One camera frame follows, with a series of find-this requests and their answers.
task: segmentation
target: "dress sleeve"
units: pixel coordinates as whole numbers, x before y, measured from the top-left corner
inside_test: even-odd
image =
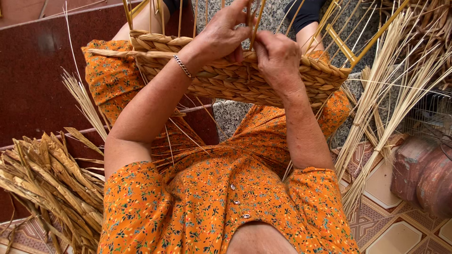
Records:
[[[351,235],[334,171],[309,167],[296,169],[289,179],[289,193],[298,211],[306,216],[306,229],[316,232],[333,253],[359,253]]]
[[[153,163],[143,161],[122,167],[105,184],[98,253],[139,253],[144,246],[146,251],[153,250],[157,242],[152,242],[164,229],[171,203],[171,195]]]

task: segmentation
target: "hand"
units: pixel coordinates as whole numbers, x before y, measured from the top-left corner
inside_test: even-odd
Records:
[[[301,50],[296,42],[281,33],[260,31],[256,35],[253,47],[259,71],[283,102],[293,96],[306,94],[298,70]]]
[[[230,6],[218,11],[206,28],[184,49],[196,54],[204,65],[229,54],[231,61],[242,62],[241,43],[251,37],[252,28],[234,27],[246,22],[247,15],[242,10],[248,2],[235,0]]]

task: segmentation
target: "woven basket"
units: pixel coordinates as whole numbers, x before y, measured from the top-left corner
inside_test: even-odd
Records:
[[[139,52],[177,53],[192,38],[132,30],[130,41]],[[169,60],[146,57],[145,54],[135,55],[135,58],[146,82],[153,79]],[[299,70],[314,111],[322,106],[331,93],[339,89],[351,71],[349,68],[337,68],[306,56],[301,57]],[[196,74],[187,94],[283,108],[281,98],[259,73],[255,52],[245,52],[242,64],[222,58],[204,66]]]

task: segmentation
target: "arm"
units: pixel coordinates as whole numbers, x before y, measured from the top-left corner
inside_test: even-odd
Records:
[[[235,54],[241,61],[240,43],[251,34],[250,27],[235,25],[246,21],[242,10],[248,0],[236,0],[219,11],[209,25],[179,53],[179,59],[194,75],[214,59]],[[151,143],[190,85],[175,59],[143,88],[119,115],[105,142],[105,177],[120,167],[136,162],[151,161]]]
[[[299,73],[300,48],[282,34],[257,34],[254,48],[258,67],[282,99],[286,109],[287,146],[294,167],[334,170],[330,151],[309,105]]]

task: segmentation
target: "orange floral dress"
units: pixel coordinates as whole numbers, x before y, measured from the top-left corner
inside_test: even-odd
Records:
[[[95,103],[114,123],[144,86],[132,57],[95,56],[88,48],[125,51],[127,41],[92,41],[83,48],[86,81]],[[350,105],[335,92],[319,124],[329,136],[347,118]],[[254,105],[232,138],[206,146],[183,118],[153,141],[153,161],[125,165],[105,184],[104,224],[98,252],[226,253],[244,223],[273,225],[299,253],[359,253],[342,211],[332,170],[294,169],[283,109]]]

